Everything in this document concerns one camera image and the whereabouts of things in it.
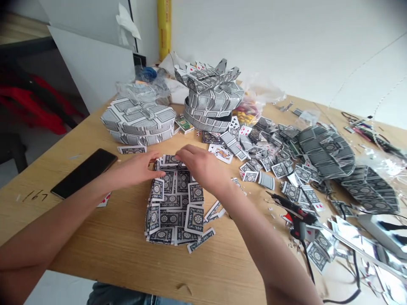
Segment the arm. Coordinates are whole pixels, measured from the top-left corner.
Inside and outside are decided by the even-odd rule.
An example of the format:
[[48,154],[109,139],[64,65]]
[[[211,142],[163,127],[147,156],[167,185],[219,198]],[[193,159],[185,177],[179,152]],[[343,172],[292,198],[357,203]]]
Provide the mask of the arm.
[[322,304],[301,264],[211,153],[187,145],[176,153],[202,187],[228,211],[265,284],[268,304]]
[[159,178],[158,152],[136,155],[45,212],[0,247],[0,303],[23,304],[52,260],[111,191]]

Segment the jeans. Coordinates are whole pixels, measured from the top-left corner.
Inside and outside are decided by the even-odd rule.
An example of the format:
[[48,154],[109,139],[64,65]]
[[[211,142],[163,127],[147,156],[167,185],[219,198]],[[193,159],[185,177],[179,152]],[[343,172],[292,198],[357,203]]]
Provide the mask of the jeans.
[[96,282],[87,305],[192,305],[174,299]]

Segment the dark chair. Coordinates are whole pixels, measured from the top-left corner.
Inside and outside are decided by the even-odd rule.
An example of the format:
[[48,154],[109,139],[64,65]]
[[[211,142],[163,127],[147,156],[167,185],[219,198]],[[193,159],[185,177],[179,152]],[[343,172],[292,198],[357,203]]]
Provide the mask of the dark chair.
[[27,148],[21,142],[17,133],[0,133],[0,164],[14,159],[18,173],[21,173],[28,166],[25,158]]

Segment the gray floor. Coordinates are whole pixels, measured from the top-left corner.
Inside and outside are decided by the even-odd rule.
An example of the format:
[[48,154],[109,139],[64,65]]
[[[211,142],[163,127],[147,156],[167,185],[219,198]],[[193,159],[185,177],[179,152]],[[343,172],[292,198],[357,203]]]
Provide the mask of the gray floor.
[[[70,97],[70,102],[85,115],[88,111],[80,99]],[[28,127],[12,116],[4,107],[0,106],[1,132],[19,133],[24,145],[28,164],[34,162],[64,135],[56,135],[48,129]],[[18,175],[14,160],[0,164],[0,188]],[[85,305],[94,281],[73,277],[70,275],[46,271],[41,280],[29,296],[25,305]]]

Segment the blue object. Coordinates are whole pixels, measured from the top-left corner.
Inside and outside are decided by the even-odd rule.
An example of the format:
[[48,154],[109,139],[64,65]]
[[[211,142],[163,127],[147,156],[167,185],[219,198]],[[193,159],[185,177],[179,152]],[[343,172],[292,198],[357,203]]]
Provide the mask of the blue object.
[[145,77],[145,79],[146,79],[148,82],[151,82],[151,81],[155,80],[156,77],[157,77],[157,72],[156,72],[153,68],[151,68],[151,67],[145,67],[145,68],[141,71],[141,74]]

